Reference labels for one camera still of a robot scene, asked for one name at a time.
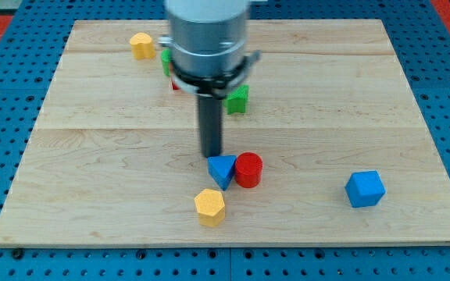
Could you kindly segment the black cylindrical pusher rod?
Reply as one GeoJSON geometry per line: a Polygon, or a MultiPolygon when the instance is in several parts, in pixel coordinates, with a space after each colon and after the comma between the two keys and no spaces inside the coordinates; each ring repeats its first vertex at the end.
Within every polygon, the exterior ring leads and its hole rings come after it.
{"type": "Polygon", "coordinates": [[[198,129],[201,153],[205,158],[222,152],[222,101],[212,97],[197,97],[198,129]]]}

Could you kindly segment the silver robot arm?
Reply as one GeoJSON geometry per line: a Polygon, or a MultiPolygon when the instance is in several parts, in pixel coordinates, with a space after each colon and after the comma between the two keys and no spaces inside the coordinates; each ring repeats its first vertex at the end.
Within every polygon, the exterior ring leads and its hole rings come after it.
{"type": "Polygon", "coordinates": [[[248,78],[261,51],[246,52],[249,0],[166,0],[173,82],[196,96],[199,143],[204,157],[222,152],[222,101],[248,78]]]}

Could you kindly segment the green block behind arm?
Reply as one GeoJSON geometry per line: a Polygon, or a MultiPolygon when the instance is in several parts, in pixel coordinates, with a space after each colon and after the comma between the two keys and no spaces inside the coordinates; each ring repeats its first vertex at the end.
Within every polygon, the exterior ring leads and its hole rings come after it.
{"type": "Polygon", "coordinates": [[[163,49],[160,55],[160,59],[164,75],[167,77],[171,77],[171,50],[169,48],[163,49]]]}

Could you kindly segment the red block behind arm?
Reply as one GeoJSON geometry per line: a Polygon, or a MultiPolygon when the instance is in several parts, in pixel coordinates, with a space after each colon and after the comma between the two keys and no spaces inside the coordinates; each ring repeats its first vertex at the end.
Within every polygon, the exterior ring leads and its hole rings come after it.
{"type": "Polygon", "coordinates": [[[174,78],[171,78],[171,86],[174,91],[178,91],[180,89],[174,78]]]}

